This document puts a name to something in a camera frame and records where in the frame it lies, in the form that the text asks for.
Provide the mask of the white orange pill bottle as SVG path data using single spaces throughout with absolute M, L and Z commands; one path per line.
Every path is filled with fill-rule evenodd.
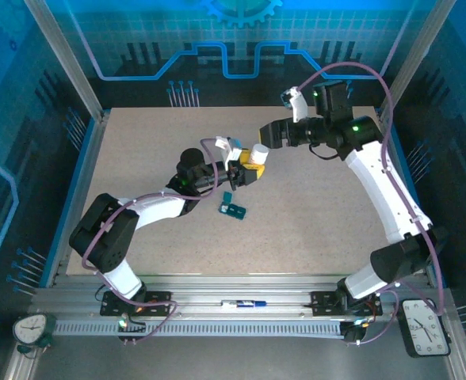
M 254 144 L 249 155 L 248 163 L 264 165 L 269 155 L 269 148 L 261 143 Z

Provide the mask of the aluminium table side rail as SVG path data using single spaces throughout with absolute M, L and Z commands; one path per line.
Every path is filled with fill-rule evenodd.
M 106 110 L 101 122 L 92 120 L 87 128 L 59 223 L 40 277 L 40 288 L 52 287 L 61 261 L 71 252 L 68 240 L 82 215 L 109 116 L 110 111 Z
M 407 251 L 402 255 L 404 266 L 410 269 L 411 275 L 422 268 L 427 268 L 430 257 L 432 257 L 437 276 L 437 288 L 442 289 L 442 274 L 435 247 L 438 240 L 432 235 L 433 224 L 408 192 L 406 184 L 393 163 L 393 158 L 388 153 L 392 125 L 386 127 L 380 146 L 380 175 L 382 180 L 387 181 L 381 190 L 381 197 L 384 201 L 381 215 L 390 217 L 387 239 L 400 248 L 413 248 L 412 251 Z

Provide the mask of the blue table side strip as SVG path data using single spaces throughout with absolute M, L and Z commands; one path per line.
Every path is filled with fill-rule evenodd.
M 399 175 L 401 176 L 404 183 L 406 184 L 408 192 L 411 194 L 412 198 L 417 203 L 417 205 L 421 206 L 421 202 L 420 202 L 420 199 L 418 198 L 418 193 L 416 191 L 416 187 L 415 187 L 414 181 L 410 173 L 410 168 L 407 163 L 407 157 L 406 157 L 406 154 L 404 153 L 403 146 L 401 144 L 401 140 L 399 137 L 399 133 L 396 130 L 395 124 L 392 125 L 392 129 L 391 129 L 391 142 L 390 142 L 389 150 L 390 150 L 390 155 L 396 156 L 399 160 L 399 168 L 397 169 L 397 171 L 399 172 Z M 432 285 L 434 287 L 437 287 L 437 276 L 435 272 L 434 262 L 431 256 L 430 256 L 429 265 L 427 266 L 427 276 L 429 277 Z

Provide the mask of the black rectangular clock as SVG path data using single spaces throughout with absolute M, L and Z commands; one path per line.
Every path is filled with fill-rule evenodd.
M 398 322 L 404 347 L 411 358 L 450 355 L 449 337 L 441 318 L 423 300 L 403 300 Z

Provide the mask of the teal pill organizer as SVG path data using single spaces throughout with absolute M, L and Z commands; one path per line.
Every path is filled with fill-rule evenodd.
M 218 212 L 220 214 L 222 214 L 222 215 L 227 215 L 229 217 L 232 217 L 232 218 L 235 218 L 235 219 L 238 219 L 238 220 L 244 220 L 245 215 L 246 215 L 246 208 L 232 203 L 232 200 L 233 200 L 232 193 L 231 192 L 224 192 L 222 202 L 221 202 L 221 204 L 219 206 Z M 228 205 L 228 209 L 227 209 L 226 213 L 223 213 L 221 211 L 221 207 L 223 205 Z

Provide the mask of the blue white marker pen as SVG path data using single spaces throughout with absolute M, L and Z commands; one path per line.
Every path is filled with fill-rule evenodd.
M 221 303 L 223 308 L 238 309 L 238 308 L 260 308 L 266 307 L 267 302 L 261 300 L 223 300 Z

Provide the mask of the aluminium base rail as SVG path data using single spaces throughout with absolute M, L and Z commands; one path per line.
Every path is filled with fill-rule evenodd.
M 338 275 L 148 275 L 150 291 L 169 291 L 178 303 L 176 320 L 308 320 L 306 305 L 313 291 L 333 291 Z M 47 312 L 62 319 L 92 320 L 99 316 L 92 275 L 63 275 L 52 287 L 36 290 L 29 311 Z M 261 300 L 266 307 L 223 308 L 223 300 Z

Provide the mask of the round green alarm clock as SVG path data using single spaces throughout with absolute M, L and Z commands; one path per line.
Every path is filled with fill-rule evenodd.
M 33 313 L 17 319 L 12 327 L 17 351 L 22 355 L 52 345 L 57 319 L 49 313 Z

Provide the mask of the aluminium frame post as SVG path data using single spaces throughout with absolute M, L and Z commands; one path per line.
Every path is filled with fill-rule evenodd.
M 411 49 L 404 58 L 400 70 L 389 88 L 390 94 L 386 94 L 381 105 L 380 120 L 385 127 L 392 125 L 390 120 L 393 118 L 396 104 L 407 89 L 455 4 L 456 0 L 434 0 L 433 7 L 422 23 Z
M 104 118 L 103 108 L 46 1 L 24 0 L 24 3 L 90 116 L 95 122 L 101 122 Z

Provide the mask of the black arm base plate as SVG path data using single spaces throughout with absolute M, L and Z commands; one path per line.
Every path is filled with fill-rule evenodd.
M 383 315 L 380 298 L 374 294 L 355 299 L 341 291 L 313 291 L 310 303 L 314 317 L 377 317 Z
M 148 291 L 143 302 L 157 303 L 169 300 L 171 300 L 169 291 Z M 100 315 L 106 317 L 119 317 L 122 314 L 130 317 L 166 317 L 169 312 L 169 304 L 142 308 L 122 301 L 112 291 L 103 294 L 100 308 Z

